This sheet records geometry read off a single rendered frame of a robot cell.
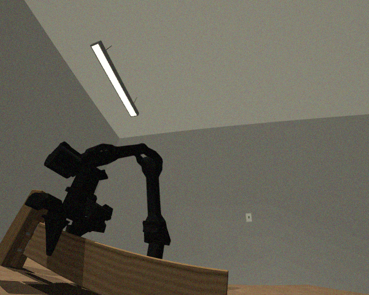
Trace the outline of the dark brown wooden post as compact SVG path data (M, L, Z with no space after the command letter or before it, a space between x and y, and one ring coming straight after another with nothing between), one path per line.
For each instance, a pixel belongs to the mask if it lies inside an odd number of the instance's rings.
M32 190L29 196L35 192L46 193L42 190ZM27 199L0 243L0 266L11 265L22 268L27 259L23 255L25 247L31 240L37 225L45 222L42 214L47 215L48 210L44 208L36 210L25 205Z

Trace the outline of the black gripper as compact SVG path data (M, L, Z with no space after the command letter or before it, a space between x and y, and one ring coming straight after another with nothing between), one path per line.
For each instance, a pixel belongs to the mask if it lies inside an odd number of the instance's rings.
M51 256L61 232L64 227L66 227L66 232L71 234L82 236L87 232L102 232L104 233L106 229L105 222L101 225L99 222L94 222L88 219L84 213L80 210L74 211L71 209L73 203L78 198L78 196L85 190L89 192L88 197L93 198L95 190L90 186L82 183L73 182L71 187L66 188L67 195L62 203L61 200L48 193L33 193L31 194L25 205L40 210L42 208L48 210L47 215L42 214L45 220L46 229L46 255ZM72 224L68 225L72 220Z

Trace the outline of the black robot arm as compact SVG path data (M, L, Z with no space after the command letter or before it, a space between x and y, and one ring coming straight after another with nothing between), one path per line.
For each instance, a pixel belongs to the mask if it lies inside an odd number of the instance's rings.
M142 158L141 154L146 157ZM156 151L144 143L125 146L102 143L80 154L63 141L49 154L44 166L66 179L75 177L73 182L85 184L95 190L100 180L108 179L106 171L97 167L130 156L136 157L147 179L148 216L142 223L144 242L149 244L147 256L163 259L164 245L169 245L171 240L166 221L161 215L159 176L163 160ZM105 220L111 220L113 208L107 204L99 205L96 203L97 197L93 196L91 199L88 194L87 190L81 193L71 209L80 210L88 219L101 225Z

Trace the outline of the brown wooden rail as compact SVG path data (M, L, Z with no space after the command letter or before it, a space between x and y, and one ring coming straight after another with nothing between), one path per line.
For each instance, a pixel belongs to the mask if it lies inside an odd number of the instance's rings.
M39 223L23 255L99 295L227 295L228 270L158 259L62 231L51 256Z

